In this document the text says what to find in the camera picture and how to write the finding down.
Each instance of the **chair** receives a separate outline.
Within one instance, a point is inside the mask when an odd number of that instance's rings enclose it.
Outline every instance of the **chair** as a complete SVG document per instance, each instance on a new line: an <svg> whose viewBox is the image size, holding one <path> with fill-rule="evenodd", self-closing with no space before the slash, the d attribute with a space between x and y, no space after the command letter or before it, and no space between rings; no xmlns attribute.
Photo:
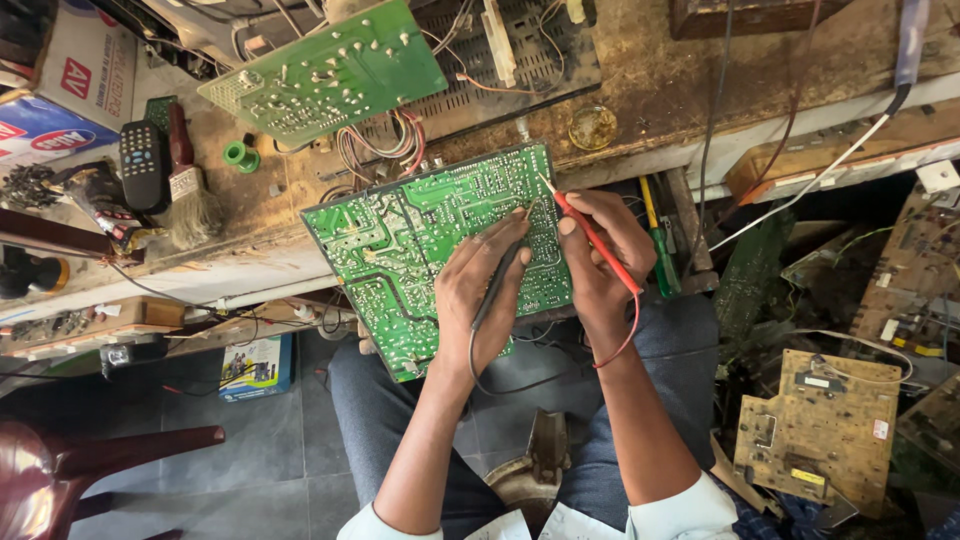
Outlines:
<svg viewBox="0 0 960 540"><path fill-rule="evenodd" d="M111 510L111 493L81 499L97 480L226 439L223 428L207 426L77 442L0 420L0 538L66 540L73 522ZM148 540L181 534L170 530Z"/></svg>

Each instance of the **workbench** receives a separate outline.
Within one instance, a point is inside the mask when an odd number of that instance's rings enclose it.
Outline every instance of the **workbench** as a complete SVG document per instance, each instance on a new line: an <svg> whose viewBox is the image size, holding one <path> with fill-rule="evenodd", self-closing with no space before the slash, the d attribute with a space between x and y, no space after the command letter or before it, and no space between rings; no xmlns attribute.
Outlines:
<svg viewBox="0 0 960 540"><path fill-rule="evenodd" d="M685 167L687 181L700 182L700 156L723 53L721 38L675 41L669 35L668 2L604 0L597 3L591 29L602 73L602 87L527 115L530 134L550 145L560 188L608 184L674 167ZM926 31L921 83L906 106L960 95L960 0L933 0ZM750 147L779 139L793 84L805 62L809 69L794 134L809 133L884 109L893 95L899 8L895 0L854 0L821 23L808 58L805 32L735 37L727 84L717 112L706 172L708 198L723 196L723 176ZM134 118L146 99L176 93L189 121L197 164L209 189L227 211L221 238L181 252L168 238L153 242L146 262L129 269L136 280L188 302L217 299L287 286L307 290L336 284L316 244L302 225L299 210L351 177L336 151L308 148L279 155L269 137L257 136L262 157L252 174L221 159L225 145L250 129L196 93L198 85L171 66L150 69L138 62ZM617 118L617 135L599 151L576 148L566 133L573 113L602 105ZM513 121L431 144L428 159L467 160L519 143ZM74 157L72 163L108 156L115 147ZM272 197L269 188L281 190ZM700 196L694 190L694 199ZM66 205L44 216L93 229L92 222ZM36 294L0 303L0 321L30 320L68 308L125 298L142 291L111 269L88 260L71 261L71 280L56 297ZM287 296L280 294L274 298Z"/></svg>

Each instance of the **solder wire spool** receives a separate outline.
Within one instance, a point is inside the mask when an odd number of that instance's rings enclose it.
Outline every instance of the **solder wire spool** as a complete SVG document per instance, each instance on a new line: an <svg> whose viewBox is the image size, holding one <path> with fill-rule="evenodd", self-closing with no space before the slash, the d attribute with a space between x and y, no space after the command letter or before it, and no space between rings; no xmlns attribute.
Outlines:
<svg viewBox="0 0 960 540"><path fill-rule="evenodd" d="M224 163L236 165L242 173L251 173L260 166L260 155L239 140L233 140L224 147Z"/></svg>

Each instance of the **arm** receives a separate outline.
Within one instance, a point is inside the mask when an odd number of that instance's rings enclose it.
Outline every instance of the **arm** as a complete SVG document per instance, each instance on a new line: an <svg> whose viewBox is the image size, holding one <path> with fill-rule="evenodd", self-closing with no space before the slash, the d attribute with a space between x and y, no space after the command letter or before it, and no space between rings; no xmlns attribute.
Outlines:
<svg viewBox="0 0 960 540"><path fill-rule="evenodd" d="M653 241L620 197L603 191L566 195L596 222L596 230L638 283L657 261ZM597 361L613 354L630 333L623 314L633 296L590 247L571 218L560 222L573 303ZM692 486L700 468L670 422L660 396L632 344L598 370L613 431L613 446L630 505L667 499Z"/></svg>
<svg viewBox="0 0 960 540"><path fill-rule="evenodd" d="M440 350L430 363L430 377L373 501L376 515L400 532L424 535L440 527L453 432L473 388L467 362L470 323L497 263L507 248L527 233L529 223L524 215L514 212L477 236L465 238L434 283ZM520 282L531 255L530 248L516 253L478 331L474 351L478 370L489 365L507 343L516 317Z"/></svg>

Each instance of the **red probe wire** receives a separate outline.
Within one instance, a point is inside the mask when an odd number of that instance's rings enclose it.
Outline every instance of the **red probe wire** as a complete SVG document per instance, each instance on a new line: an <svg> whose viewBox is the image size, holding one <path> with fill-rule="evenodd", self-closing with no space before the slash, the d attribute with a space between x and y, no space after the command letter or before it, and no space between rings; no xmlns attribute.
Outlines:
<svg viewBox="0 0 960 540"><path fill-rule="evenodd" d="M540 174L540 178L546 184L547 188L550 189L550 193L553 194L553 200L560 205L560 208L564 211L564 215L572 217L573 220L577 222L577 225L579 225L581 229L584 230L584 233L587 234L587 240L593 244L593 249L597 250L597 253L599 253L607 262L607 264L610 265L610 268L613 269L614 274L616 274L623 284L627 286L627 289L630 290L630 292L634 295L634 326L631 328L630 333L627 334L627 338L623 340L620 348L617 349L615 353L607 356L602 361L593 364L594 368L601 368L613 361L613 359L622 353L623 350L627 348L627 345L629 345L633 340L634 332L636 332L636 322L640 317L640 292L642 292L643 289L636 284L634 277L631 276L630 272L627 272L627 269L623 267L623 263L621 263L620 260L616 258L616 256L607 248L607 244L600 239L600 236L596 233L596 231L593 230L593 227L590 225L589 221L587 221L586 217L584 217L579 210L571 206L570 203L566 201L566 196L561 193L559 189L554 187L550 181L543 176L542 173Z"/></svg>

